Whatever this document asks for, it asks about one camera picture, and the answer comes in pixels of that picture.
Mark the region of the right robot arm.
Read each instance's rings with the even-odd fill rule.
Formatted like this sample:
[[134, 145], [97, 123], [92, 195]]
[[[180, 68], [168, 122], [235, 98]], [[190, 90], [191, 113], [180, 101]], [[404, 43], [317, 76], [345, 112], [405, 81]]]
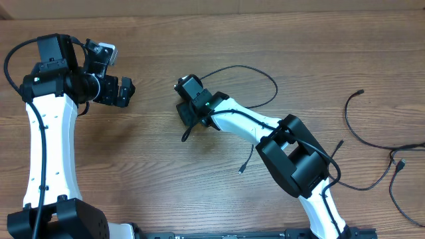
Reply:
[[291, 114], [284, 119], [263, 116], [227, 94], [211, 94], [194, 74], [178, 79], [174, 89], [183, 99], [176, 108], [188, 127], [183, 141], [199, 124], [245, 139], [278, 186], [299, 199], [314, 236], [351, 236], [330, 193], [334, 182], [329, 180], [329, 167], [337, 164], [299, 118]]

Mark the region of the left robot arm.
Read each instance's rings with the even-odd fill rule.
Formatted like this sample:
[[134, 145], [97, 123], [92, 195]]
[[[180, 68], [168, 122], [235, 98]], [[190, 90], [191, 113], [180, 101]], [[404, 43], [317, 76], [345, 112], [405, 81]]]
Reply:
[[31, 131], [30, 172], [23, 208], [7, 217], [14, 238], [141, 238], [134, 223], [112, 223], [82, 200], [76, 178], [74, 128], [91, 102], [124, 108], [135, 92], [130, 78], [107, 74], [117, 48], [87, 40], [84, 63], [78, 39], [51, 34], [35, 39], [40, 61], [15, 86], [26, 105]]

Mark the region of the cardboard back panel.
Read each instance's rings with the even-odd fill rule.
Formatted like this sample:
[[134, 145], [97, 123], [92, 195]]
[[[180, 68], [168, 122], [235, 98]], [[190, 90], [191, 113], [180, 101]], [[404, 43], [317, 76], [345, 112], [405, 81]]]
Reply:
[[424, 0], [1, 0], [1, 19], [421, 10]]

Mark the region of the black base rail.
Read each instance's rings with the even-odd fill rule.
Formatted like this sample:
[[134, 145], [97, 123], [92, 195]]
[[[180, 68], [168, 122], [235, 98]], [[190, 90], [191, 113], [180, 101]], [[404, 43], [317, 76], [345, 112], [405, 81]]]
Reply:
[[[351, 227], [343, 238], [377, 239], [376, 229], [359, 229]], [[219, 232], [176, 234], [173, 232], [143, 233], [141, 238], [147, 239], [312, 239], [318, 238], [309, 228], [292, 228], [273, 232]]]

